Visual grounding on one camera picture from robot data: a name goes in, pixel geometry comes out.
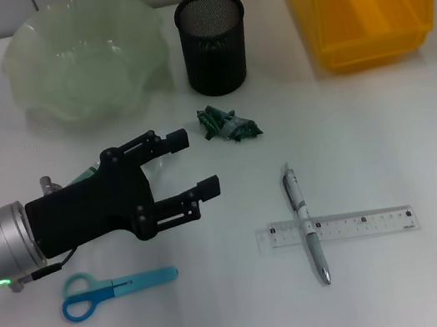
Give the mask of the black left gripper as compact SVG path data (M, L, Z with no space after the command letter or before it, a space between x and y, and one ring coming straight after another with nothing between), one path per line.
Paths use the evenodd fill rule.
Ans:
M149 130L118 148L104 150L95 174L24 206L38 248L52 258L114 230L127 230L146 240L200 219L200 202L221 193L217 175L154 202L141 168L188 147L187 131L180 128L165 138Z

